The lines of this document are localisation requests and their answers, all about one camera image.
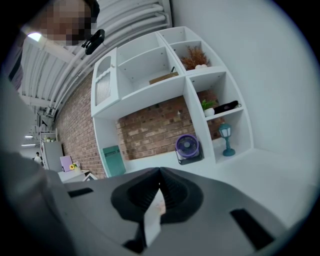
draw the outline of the white table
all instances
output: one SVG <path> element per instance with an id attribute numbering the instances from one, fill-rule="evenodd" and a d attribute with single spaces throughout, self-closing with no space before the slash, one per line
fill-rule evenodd
<path id="1" fill-rule="evenodd" d="M 70 170 L 67 172 L 58 172 L 62 183 L 82 182 L 89 170 Z"/>

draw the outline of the white cabinet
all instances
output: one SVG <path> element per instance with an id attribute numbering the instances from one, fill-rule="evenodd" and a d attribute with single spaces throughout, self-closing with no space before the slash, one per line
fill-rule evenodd
<path id="1" fill-rule="evenodd" d="M 186 70 L 180 58 L 188 55 L 188 47 L 201 48 L 210 61 L 209 67 Z M 150 80 L 169 74 L 173 67 L 178 76 L 150 84 Z M 224 139 L 211 139 L 207 122 L 215 118 L 223 117 L 232 126 L 234 157 L 253 147 L 246 104 L 232 74 L 208 44 L 187 27 L 153 32 L 115 48 L 95 64 L 91 90 L 99 151 L 106 145 L 117 145 L 117 119 L 178 96 L 184 97 L 206 163 L 221 164 L 233 158 L 222 156 Z M 220 105 L 238 101 L 241 107 L 205 117 L 197 96 L 205 90 L 213 90 Z M 146 163 L 177 168 L 173 154 L 123 161 L 127 172 L 145 168 Z"/>

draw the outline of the ceiling light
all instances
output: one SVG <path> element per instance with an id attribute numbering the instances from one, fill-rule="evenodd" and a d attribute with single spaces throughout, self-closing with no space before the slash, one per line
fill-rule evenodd
<path id="1" fill-rule="evenodd" d="M 22 144 L 22 147 L 35 146 L 36 144 Z"/>
<path id="2" fill-rule="evenodd" d="M 39 33 L 31 33 L 31 34 L 28 34 L 28 37 L 30 37 L 33 40 L 39 42 L 39 40 L 41 38 L 41 34 L 39 34 Z"/>

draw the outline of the teal box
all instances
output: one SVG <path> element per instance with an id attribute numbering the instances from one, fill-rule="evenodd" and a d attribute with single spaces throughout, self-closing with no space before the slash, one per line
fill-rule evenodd
<path id="1" fill-rule="evenodd" d="M 106 147 L 100 150 L 102 161 L 108 177 L 122 175 L 126 172 L 118 146 Z"/>

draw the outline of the paper tag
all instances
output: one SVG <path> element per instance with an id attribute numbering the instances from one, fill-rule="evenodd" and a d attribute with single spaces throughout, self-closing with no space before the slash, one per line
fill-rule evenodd
<path id="1" fill-rule="evenodd" d="M 159 189 L 148 210 L 144 214 L 145 242 L 149 247 L 161 232 L 161 215 L 166 213 L 164 195 Z"/>

